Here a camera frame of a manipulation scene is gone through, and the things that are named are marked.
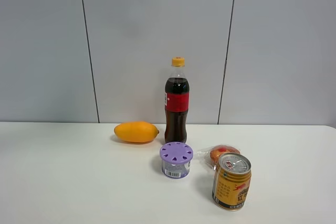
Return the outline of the gold energy drink can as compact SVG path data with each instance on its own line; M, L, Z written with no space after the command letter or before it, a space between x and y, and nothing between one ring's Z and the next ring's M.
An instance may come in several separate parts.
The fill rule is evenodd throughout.
M219 207L236 211L244 206L251 180L250 161L237 153L222 154L216 164L212 198Z

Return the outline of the cola bottle yellow cap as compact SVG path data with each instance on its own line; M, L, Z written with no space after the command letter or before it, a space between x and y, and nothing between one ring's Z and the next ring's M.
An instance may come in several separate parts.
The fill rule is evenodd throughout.
M172 58L173 72L165 84L166 143L187 139L186 120L189 109L190 85L184 74L185 59Z

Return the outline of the yellow mango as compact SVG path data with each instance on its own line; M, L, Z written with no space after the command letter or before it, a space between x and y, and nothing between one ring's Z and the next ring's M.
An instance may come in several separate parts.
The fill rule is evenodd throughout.
M159 134L159 130L151 123L137 121L117 125L114 133L124 142L142 144L153 141Z

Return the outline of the purple air freshener tub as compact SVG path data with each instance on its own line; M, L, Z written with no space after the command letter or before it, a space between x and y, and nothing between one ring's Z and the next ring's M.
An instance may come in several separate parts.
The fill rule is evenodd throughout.
M192 148L182 142L169 142L160 149L162 172L172 179L186 177L191 168Z

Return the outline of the wrapped strawberry muffin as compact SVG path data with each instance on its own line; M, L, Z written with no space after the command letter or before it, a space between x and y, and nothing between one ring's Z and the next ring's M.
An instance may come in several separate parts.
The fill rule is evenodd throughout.
M196 159L199 160L204 167L215 171L219 157L225 153L240 154L240 151L233 146L220 144L197 151Z

